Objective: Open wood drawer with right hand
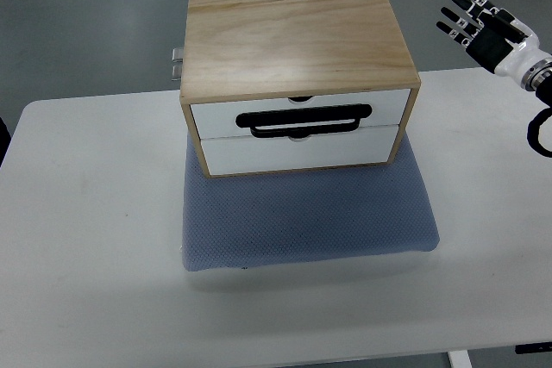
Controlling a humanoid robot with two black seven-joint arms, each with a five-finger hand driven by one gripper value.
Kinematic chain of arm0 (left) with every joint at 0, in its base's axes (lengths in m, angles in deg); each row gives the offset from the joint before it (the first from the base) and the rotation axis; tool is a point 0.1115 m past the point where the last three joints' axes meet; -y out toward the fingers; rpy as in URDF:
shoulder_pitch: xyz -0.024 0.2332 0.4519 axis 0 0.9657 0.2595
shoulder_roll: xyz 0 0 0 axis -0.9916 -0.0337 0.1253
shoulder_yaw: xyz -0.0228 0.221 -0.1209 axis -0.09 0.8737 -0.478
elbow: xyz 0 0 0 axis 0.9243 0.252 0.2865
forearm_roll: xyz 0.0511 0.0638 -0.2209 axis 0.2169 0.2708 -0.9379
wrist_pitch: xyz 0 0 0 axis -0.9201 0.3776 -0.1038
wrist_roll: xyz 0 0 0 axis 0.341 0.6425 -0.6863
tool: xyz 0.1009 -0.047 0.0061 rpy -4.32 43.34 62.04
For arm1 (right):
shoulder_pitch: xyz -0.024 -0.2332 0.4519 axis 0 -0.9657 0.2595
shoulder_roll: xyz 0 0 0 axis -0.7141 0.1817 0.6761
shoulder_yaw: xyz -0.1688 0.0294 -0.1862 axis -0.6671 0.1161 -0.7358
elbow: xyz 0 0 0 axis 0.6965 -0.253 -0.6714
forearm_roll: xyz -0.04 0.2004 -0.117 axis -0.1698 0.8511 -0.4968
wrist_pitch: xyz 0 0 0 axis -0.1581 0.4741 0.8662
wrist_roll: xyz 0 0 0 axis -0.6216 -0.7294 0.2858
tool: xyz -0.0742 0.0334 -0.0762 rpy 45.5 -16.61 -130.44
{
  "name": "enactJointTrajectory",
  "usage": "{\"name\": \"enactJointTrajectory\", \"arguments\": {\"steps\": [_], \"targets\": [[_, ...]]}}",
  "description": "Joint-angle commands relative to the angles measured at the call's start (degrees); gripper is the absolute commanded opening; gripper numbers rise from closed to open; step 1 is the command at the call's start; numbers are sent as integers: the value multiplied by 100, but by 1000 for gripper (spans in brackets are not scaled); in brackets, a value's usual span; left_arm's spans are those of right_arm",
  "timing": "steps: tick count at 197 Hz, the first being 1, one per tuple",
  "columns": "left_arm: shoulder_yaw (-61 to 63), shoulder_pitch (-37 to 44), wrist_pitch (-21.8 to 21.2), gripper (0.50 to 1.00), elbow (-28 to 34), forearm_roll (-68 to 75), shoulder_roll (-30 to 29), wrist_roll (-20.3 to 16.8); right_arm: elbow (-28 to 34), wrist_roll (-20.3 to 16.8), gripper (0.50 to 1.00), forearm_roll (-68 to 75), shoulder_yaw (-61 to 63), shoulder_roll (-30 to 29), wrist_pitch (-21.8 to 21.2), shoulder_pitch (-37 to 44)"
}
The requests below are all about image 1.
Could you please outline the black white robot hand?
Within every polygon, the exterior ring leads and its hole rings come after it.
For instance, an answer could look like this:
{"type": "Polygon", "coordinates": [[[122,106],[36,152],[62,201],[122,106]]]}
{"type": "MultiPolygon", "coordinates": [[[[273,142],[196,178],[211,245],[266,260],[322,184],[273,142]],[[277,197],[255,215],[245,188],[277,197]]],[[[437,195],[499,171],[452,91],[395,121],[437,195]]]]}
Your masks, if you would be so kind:
{"type": "Polygon", "coordinates": [[[443,7],[441,12],[450,23],[436,26],[481,67],[513,79],[527,91],[535,91],[551,78],[551,54],[540,48],[540,40],[529,26],[489,0],[451,1],[466,15],[443,7]]]}

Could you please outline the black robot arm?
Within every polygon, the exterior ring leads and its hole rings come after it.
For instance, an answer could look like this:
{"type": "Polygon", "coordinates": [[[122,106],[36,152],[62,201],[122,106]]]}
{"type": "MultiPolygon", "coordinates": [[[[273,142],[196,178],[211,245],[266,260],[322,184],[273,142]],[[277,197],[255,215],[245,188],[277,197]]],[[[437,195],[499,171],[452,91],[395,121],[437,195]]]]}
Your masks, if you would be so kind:
{"type": "Polygon", "coordinates": [[[543,61],[532,66],[524,77],[524,88],[535,93],[543,103],[551,106],[551,62],[543,61]]]}

